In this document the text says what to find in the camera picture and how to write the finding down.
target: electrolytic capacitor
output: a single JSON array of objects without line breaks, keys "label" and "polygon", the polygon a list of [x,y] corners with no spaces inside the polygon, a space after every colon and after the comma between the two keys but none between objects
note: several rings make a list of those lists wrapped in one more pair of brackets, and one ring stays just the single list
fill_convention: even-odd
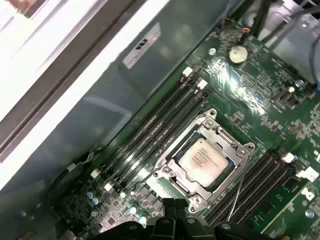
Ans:
[{"label": "electrolytic capacitor", "polygon": [[93,204],[93,205],[97,205],[98,203],[101,202],[101,197],[96,196],[96,197],[92,198],[91,201],[92,201],[92,204]]},{"label": "electrolytic capacitor", "polygon": [[139,223],[145,225],[147,223],[147,214],[145,212],[141,213],[139,217]]},{"label": "electrolytic capacitor", "polygon": [[132,204],[131,207],[129,208],[129,213],[131,213],[132,215],[134,215],[134,214],[137,213],[137,209],[138,209],[137,204]]},{"label": "electrolytic capacitor", "polygon": [[93,197],[94,197],[94,193],[92,191],[88,191],[86,194],[85,194],[85,197],[89,200],[91,200]]}]

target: white label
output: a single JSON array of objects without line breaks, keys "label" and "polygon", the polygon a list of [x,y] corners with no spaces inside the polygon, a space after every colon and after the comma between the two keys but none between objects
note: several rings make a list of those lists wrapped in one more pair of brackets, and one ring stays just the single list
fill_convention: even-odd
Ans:
[{"label": "white label", "polygon": [[141,39],[141,41],[132,49],[132,51],[124,58],[124,60],[122,61],[123,64],[128,69],[131,69],[160,36],[160,23],[157,22]]}]

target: chip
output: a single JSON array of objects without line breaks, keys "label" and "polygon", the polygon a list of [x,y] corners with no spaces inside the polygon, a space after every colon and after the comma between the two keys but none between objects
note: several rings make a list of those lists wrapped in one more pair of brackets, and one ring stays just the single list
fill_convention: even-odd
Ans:
[{"label": "chip", "polygon": [[108,224],[110,224],[110,225],[115,224],[115,222],[116,221],[112,217],[110,217],[110,219],[108,220]]},{"label": "chip", "polygon": [[189,181],[196,181],[205,188],[219,177],[228,163],[228,160],[203,138],[199,138],[179,160],[179,165],[186,171]]}]

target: white slot latch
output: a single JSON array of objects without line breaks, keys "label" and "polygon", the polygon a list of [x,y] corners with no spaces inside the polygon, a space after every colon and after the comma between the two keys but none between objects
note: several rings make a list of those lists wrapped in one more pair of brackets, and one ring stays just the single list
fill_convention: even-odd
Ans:
[{"label": "white slot latch", "polygon": [[298,178],[308,179],[310,182],[313,183],[319,177],[319,173],[309,166],[306,170],[298,172],[296,176]]}]

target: surface mount component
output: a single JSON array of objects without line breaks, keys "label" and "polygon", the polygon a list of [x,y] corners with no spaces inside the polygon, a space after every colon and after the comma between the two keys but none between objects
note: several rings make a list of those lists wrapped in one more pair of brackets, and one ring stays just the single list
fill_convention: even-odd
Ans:
[{"label": "surface mount component", "polygon": [[255,149],[253,143],[240,144],[215,121],[216,116],[213,108],[197,116],[145,179],[151,188],[158,179],[167,179],[189,200],[190,213],[209,207],[242,172]]}]

